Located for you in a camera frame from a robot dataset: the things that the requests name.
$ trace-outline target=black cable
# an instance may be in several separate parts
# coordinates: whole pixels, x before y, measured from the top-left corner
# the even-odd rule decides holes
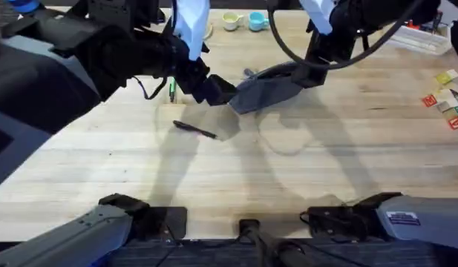
[[[189,243],[189,244],[192,244],[194,245],[194,241],[188,241],[188,242],[185,242],[184,240],[177,240],[174,233],[172,232],[171,228],[169,227],[169,225],[166,223],[166,222],[163,222],[164,226],[166,227],[166,229],[168,229],[168,232],[169,232],[169,236],[171,236],[171,238],[176,242],[176,244],[178,245],[185,245],[186,243]],[[202,245],[203,248],[206,248],[206,249],[210,249],[210,248],[224,248],[224,247],[227,247],[227,246],[231,246],[231,245],[234,245],[234,244],[237,244],[237,243],[240,243],[240,244],[244,244],[244,243],[241,243],[241,239],[243,237],[245,237],[246,235],[248,234],[248,232],[242,232],[237,238],[235,238],[234,240],[229,240],[229,241],[225,241],[225,242],[221,242],[221,243],[218,243],[216,245],[205,245],[203,244],[203,242],[199,242],[198,245]]]
[[[160,93],[161,89],[163,89],[163,87],[166,85],[167,81],[168,81],[168,77],[163,77],[163,80],[162,82],[160,83],[160,85],[158,85],[156,87],[156,89],[154,89],[154,92],[151,96],[148,96],[148,94],[146,93],[146,90],[145,90],[145,86],[143,85],[143,83],[140,81],[140,79],[138,79],[136,76],[133,76],[133,78],[135,78],[138,82],[138,85],[140,85],[141,89],[143,89],[143,95],[145,97],[146,100],[152,100],[154,99],[154,97],[157,96],[157,94]]]
[[[164,261],[169,257],[171,256],[171,254],[176,250],[177,248],[177,245],[174,247],[174,248],[171,248],[168,253],[166,253],[157,263],[154,267],[160,267]]]
[[[352,64],[360,62],[362,59],[365,59],[370,54],[376,52],[390,37],[392,37],[395,34],[395,32],[404,24],[404,22],[406,22],[413,15],[413,13],[418,9],[418,7],[421,4],[423,4],[423,1],[425,0],[416,0],[403,13],[403,15],[400,16],[399,20],[397,20],[397,22],[374,45],[369,47],[369,49],[353,57],[352,59],[347,60],[346,62],[341,62],[337,64],[332,64],[332,65],[329,65],[329,64],[323,65],[323,64],[316,64],[313,62],[309,62],[307,60],[302,59],[299,56],[296,56],[296,54],[294,54],[288,48],[288,46],[281,39],[280,34],[278,33],[278,29],[276,28],[276,25],[275,25],[274,12],[276,11],[276,6],[274,4],[269,4],[268,6],[268,19],[269,19],[270,27],[272,29],[272,34],[275,37],[276,42],[281,47],[283,52],[285,52],[285,54],[287,54],[291,59],[293,59],[293,61],[301,65],[305,65],[307,67],[311,67],[311,68],[318,69],[318,70],[338,70],[338,69],[342,69],[343,67],[351,66]]]
[[[302,221],[303,223],[308,224],[308,226],[311,226],[310,222],[303,218],[303,216],[306,215],[306,214],[308,214],[306,211],[303,211],[303,212],[300,213],[300,221]]]
[[[341,256],[341,255],[331,253],[331,252],[329,252],[329,251],[327,251],[327,250],[324,250],[324,249],[322,249],[322,248],[319,248],[319,247],[317,247],[317,246],[315,246],[315,245],[313,245],[313,244],[309,244],[308,242],[300,241],[300,243],[303,244],[303,245],[305,245],[305,246],[307,246],[307,247],[309,247],[309,248],[311,248],[311,249],[314,249],[314,250],[316,250],[316,251],[318,251],[318,252],[321,252],[321,253],[323,253],[323,254],[326,254],[326,255],[331,256],[331,257],[333,257],[333,258],[336,258],[336,259],[338,259],[338,260],[344,261],[344,262],[346,262],[346,263],[350,263],[350,264],[353,264],[353,265],[358,266],[358,267],[370,267],[370,266],[367,265],[367,264],[358,263],[358,262],[356,262],[355,260],[351,260],[351,259],[348,259],[348,258],[343,257],[343,256]]]
[[[171,17],[171,33],[174,34],[174,30],[176,30],[176,22],[177,22],[177,0],[172,0],[172,17]]]

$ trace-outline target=gray robot arm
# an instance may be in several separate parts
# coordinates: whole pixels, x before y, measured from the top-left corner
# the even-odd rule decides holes
[[[113,194],[75,220],[0,252],[0,267],[90,266],[134,238],[159,230],[162,218],[147,203]]]
[[[128,239],[132,216],[112,205],[0,253],[0,266],[90,266]]]

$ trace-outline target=pen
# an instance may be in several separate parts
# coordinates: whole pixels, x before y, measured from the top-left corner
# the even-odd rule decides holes
[[[185,131],[195,131],[195,132],[198,132],[204,136],[207,136],[208,138],[212,138],[212,139],[217,139],[217,135],[213,134],[213,133],[209,133],[208,131],[205,131],[205,130],[201,130],[199,128],[196,128],[192,125],[189,125],[189,124],[186,124],[184,122],[180,122],[180,121],[172,121],[174,123],[174,126],[176,126],[177,128],[179,129],[182,129],[182,130],[185,130]]]

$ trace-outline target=blue mug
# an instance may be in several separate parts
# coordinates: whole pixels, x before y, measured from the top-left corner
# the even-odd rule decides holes
[[[249,15],[249,29],[252,31],[260,31],[269,25],[268,19],[260,12],[252,12]]]

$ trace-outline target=black mount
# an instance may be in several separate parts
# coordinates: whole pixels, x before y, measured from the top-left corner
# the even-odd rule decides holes
[[[307,216],[310,232],[316,237],[338,237],[365,241],[368,237],[389,240],[376,213],[386,200],[401,196],[401,193],[380,193],[354,206],[310,207],[301,216]]]
[[[146,202],[122,194],[112,194],[102,198],[98,203],[121,208],[133,217],[128,241],[135,238],[180,240],[186,235],[187,208],[185,207],[151,207]]]

